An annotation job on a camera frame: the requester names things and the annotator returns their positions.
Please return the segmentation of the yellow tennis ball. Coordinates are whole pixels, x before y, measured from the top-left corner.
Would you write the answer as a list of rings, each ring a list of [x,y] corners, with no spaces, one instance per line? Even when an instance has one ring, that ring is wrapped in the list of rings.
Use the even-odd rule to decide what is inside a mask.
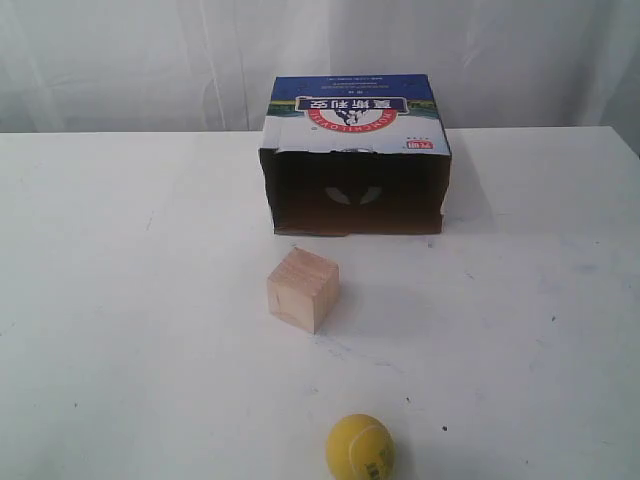
[[[337,422],[326,440],[326,462],[334,479],[390,479],[395,444],[376,418],[353,414]]]

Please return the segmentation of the wooden cube block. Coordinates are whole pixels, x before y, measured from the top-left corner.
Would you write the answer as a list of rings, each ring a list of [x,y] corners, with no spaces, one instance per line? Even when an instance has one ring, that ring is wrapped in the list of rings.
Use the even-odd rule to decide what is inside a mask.
[[[340,293],[336,262],[294,247],[267,278],[269,312],[316,334]]]

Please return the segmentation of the printed cardboard box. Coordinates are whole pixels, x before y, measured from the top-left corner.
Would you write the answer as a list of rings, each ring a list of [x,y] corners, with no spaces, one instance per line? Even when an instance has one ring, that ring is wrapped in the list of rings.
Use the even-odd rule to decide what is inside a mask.
[[[452,153],[425,74],[279,77],[258,154],[279,235],[442,230]]]

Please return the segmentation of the white backdrop curtain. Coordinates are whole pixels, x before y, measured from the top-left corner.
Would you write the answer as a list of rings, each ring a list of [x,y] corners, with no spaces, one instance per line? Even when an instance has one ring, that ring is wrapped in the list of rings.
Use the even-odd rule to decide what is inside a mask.
[[[261,128],[278,76],[424,73],[450,128],[639,108],[635,1],[5,1],[5,132]]]

